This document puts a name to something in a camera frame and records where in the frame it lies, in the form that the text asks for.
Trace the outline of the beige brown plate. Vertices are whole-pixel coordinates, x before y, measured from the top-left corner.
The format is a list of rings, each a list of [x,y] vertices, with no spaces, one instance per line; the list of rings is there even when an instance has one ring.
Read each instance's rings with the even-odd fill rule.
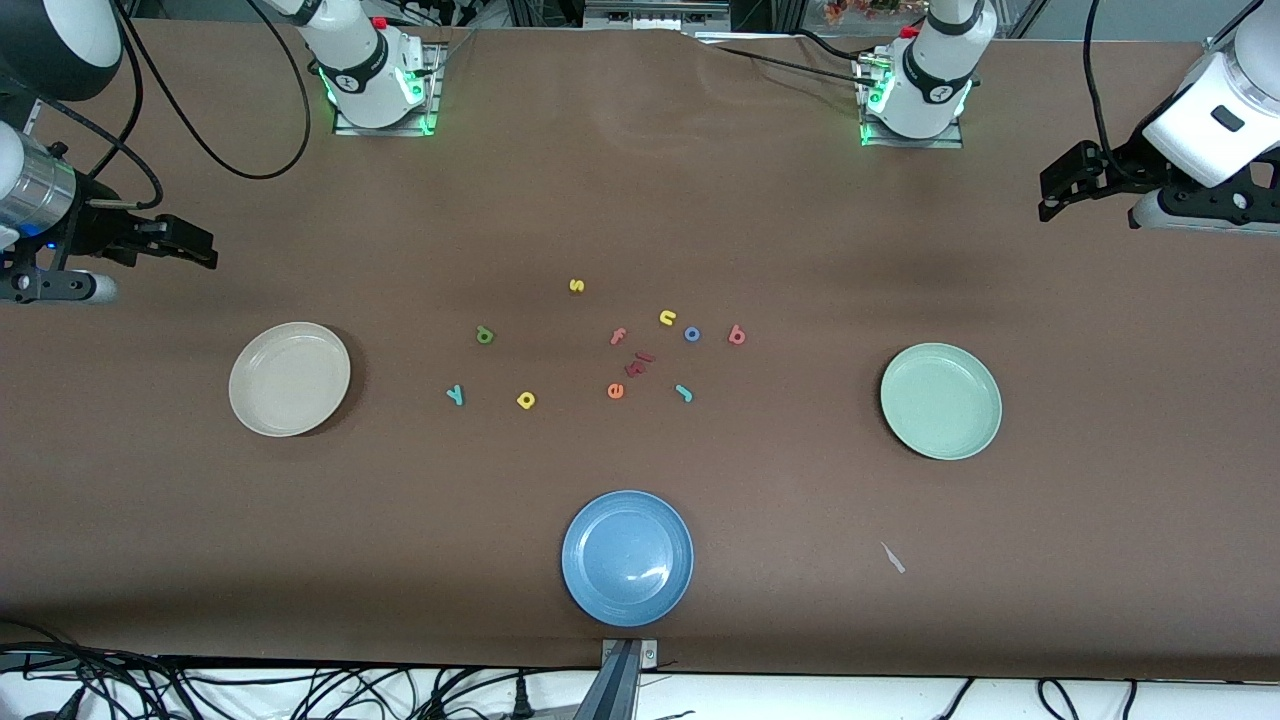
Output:
[[[343,404],[351,373],[349,351],[335,332],[311,322],[275,325],[251,340],[233,363],[230,409],[260,436],[302,436]]]

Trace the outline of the light green plate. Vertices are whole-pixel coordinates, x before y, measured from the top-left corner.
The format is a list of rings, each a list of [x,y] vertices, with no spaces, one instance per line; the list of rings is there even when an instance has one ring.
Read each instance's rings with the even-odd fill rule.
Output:
[[[887,427],[920,456],[965,460],[987,450],[998,434],[1004,419],[998,383],[965,348],[913,345],[888,361],[879,382]]]

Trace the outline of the orange artificial flowers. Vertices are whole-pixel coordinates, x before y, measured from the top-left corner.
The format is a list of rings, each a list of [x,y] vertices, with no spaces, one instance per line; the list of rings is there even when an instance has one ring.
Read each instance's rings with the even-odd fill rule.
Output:
[[[820,8],[828,26],[852,22],[896,22],[906,24],[923,15],[931,0],[822,0]]]

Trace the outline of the brown table cover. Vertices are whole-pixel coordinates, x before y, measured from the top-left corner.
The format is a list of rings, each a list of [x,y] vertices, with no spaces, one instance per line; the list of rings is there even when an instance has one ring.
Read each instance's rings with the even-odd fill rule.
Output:
[[[644,489],[694,538],[643,629],[681,671],[1280,680],[1280,241],[1132,231],[1125,197],[1041,223],[1041,170],[1091,133],[1079,49],[996,44],[980,77],[963,149],[864,147],[832,79],[489,31],[433,137],[337,137],[312,82],[308,151],[266,182],[148,87],[131,145],[220,263],[95,261],[114,304],[0,305],[0,618],[138,653],[595,665],[561,542]],[[270,438],[228,379],[289,322],[335,332],[351,383]],[[882,416],[919,343],[995,374],[974,457]]]

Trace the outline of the blue plate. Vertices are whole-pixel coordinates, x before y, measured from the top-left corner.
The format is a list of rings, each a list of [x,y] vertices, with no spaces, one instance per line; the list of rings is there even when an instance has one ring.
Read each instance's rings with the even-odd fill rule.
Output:
[[[640,628],[667,616],[685,597],[695,548],[671,503],[640,489],[617,489],[577,511],[559,561],[570,597],[588,616]]]

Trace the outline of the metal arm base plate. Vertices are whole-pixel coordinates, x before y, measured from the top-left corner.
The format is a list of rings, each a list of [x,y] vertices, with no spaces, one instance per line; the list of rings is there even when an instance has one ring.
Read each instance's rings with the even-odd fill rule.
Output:
[[[353,76],[323,72],[326,95],[335,108],[335,135],[367,137],[428,137],[435,135],[444,85],[445,44],[384,29],[387,61],[358,83]]]
[[[893,56],[884,54],[888,49],[887,45],[873,47],[870,51],[859,53],[858,59],[851,61],[855,77],[870,81],[870,85],[860,87],[856,92],[861,145],[901,149],[960,149],[963,146],[960,115],[965,109],[972,82],[968,81],[954,99],[937,105],[927,105],[924,111],[906,117],[904,113],[908,108],[892,100],[893,91],[902,83],[899,82],[893,72]],[[919,114],[927,120],[946,117],[948,123],[937,135],[914,137],[899,132],[887,122],[888,119],[901,120],[906,118],[908,127],[915,129],[920,124],[916,119]]]

